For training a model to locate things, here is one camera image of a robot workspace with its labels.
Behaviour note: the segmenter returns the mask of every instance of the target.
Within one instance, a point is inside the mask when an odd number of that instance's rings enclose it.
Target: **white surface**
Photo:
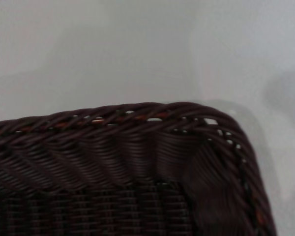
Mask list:
[[[239,120],[295,236],[295,0],[0,1],[0,120],[180,100]]]

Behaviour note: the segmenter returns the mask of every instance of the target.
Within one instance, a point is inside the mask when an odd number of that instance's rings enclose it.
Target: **woven wicker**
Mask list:
[[[0,122],[0,236],[275,236],[252,147],[194,103]]]

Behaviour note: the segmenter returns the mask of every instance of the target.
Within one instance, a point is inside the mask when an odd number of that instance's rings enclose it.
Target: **dark brown wicker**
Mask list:
[[[0,122],[0,236],[275,236],[252,147],[194,103]]]

